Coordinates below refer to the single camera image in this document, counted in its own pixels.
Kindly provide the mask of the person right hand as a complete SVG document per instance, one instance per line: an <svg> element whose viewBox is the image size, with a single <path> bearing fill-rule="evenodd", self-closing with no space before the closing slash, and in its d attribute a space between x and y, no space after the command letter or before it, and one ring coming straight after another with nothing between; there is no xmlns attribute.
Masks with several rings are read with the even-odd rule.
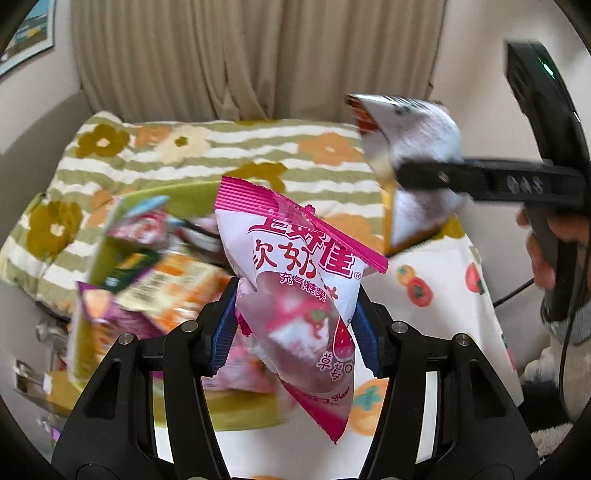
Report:
<svg viewBox="0 0 591 480"><path fill-rule="evenodd" d="M552 243L558 241L576 245L579 254L589 243L589 220L582 216L554 216L547 221L547 229L535 230L522 209L516 217L521 228L530 228L526 250L530 257L534 283L545 290L553 290L556 285L556 251Z"/></svg>

